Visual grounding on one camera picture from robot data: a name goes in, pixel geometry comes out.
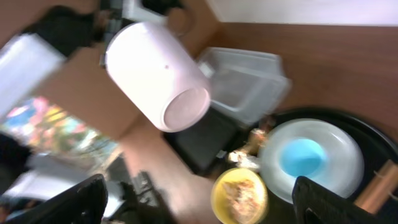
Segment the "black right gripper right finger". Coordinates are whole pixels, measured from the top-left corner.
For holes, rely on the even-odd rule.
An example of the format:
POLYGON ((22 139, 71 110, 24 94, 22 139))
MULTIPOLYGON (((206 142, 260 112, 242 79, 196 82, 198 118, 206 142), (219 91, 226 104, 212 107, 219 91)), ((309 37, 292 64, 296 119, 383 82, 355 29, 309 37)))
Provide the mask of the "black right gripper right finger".
POLYGON ((378 224, 362 208, 307 177, 297 177, 292 200, 298 224, 378 224))

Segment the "yellow bowl with food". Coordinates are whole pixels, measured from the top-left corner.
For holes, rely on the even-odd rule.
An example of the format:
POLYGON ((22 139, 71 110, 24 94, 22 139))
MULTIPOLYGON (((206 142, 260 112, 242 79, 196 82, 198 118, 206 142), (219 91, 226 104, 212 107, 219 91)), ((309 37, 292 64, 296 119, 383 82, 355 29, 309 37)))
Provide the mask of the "yellow bowl with food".
POLYGON ((268 194, 262 179, 244 168, 229 169, 216 180, 211 207, 223 224, 258 224, 267 215, 268 194))

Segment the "wooden chopstick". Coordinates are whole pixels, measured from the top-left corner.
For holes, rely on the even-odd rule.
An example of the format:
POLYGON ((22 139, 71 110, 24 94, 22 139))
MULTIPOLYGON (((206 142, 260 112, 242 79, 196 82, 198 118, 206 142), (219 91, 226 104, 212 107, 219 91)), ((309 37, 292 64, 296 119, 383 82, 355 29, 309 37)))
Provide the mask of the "wooden chopstick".
POLYGON ((389 198, 394 198, 393 191, 397 188, 397 164, 388 160, 382 168, 374 173, 374 178, 361 192, 354 204, 376 214, 389 198))

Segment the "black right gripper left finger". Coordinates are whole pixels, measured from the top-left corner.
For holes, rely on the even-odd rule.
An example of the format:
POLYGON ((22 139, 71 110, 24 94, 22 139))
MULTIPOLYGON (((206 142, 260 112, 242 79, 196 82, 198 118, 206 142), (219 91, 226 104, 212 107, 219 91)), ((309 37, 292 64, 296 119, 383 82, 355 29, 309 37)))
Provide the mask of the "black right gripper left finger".
POLYGON ((101 223, 107 202, 104 176, 95 174, 6 224, 101 223))

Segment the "pink plastic cup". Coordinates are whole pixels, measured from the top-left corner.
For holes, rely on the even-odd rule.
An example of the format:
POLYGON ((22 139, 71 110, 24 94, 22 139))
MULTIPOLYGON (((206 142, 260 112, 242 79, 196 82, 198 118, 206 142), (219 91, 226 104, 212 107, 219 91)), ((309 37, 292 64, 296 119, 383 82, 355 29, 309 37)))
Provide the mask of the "pink plastic cup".
POLYGON ((113 82, 161 131, 187 129, 210 107, 208 78, 162 25, 126 26, 109 43, 104 62, 113 82))

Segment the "light blue cup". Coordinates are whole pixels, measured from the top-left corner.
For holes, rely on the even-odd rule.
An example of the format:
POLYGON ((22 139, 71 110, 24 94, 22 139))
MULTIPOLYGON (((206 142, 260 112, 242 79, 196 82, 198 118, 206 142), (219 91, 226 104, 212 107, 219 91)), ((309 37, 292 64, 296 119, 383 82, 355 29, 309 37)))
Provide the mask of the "light blue cup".
POLYGON ((282 170, 292 177, 315 175, 324 168, 326 161, 325 150, 311 139, 291 140, 280 154, 282 170))

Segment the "grey round plate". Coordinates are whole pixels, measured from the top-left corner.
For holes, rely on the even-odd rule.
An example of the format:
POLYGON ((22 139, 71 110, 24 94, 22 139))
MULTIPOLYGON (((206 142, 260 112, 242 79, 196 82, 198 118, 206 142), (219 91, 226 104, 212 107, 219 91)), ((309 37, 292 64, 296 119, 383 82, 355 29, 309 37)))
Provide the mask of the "grey round plate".
POLYGON ((359 188, 364 159, 356 141, 319 119, 293 119, 275 127, 259 150, 267 188, 291 203, 298 177, 307 177, 343 198, 359 188))

